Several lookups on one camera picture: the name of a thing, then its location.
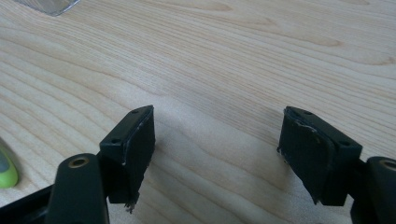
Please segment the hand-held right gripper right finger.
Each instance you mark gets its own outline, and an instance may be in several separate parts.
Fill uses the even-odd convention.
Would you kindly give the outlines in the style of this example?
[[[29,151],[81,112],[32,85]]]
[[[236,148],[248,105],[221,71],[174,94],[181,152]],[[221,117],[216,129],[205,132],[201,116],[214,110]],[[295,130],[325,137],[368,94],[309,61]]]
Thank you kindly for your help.
[[[362,145],[317,115],[288,106],[277,151],[315,203],[345,204],[347,181],[360,159]]]

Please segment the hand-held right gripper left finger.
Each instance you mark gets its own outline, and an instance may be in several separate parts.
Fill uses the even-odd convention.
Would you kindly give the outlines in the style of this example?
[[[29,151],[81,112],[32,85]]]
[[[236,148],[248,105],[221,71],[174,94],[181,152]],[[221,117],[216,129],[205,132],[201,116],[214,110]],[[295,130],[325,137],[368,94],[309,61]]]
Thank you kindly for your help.
[[[130,111],[100,142],[105,195],[132,213],[155,149],[154,107]]]

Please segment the green-handled knife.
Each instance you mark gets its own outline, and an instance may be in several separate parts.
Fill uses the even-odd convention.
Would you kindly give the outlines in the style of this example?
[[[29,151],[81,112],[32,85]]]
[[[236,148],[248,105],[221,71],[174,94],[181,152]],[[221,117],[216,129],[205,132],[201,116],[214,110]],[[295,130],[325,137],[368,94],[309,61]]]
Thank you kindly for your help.
[[[17,169],[7,155],[5,147],[0,145],[0,189],[14,187],[19,181]]]

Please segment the clear plastic tray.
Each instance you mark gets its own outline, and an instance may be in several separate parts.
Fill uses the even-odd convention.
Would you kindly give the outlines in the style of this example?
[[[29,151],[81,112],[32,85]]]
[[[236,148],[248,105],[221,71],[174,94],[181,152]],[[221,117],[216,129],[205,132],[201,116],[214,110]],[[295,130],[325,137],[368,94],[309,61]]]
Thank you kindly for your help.
[[[76,5],[80,0],[14,0],[49,16],[59,16]]]

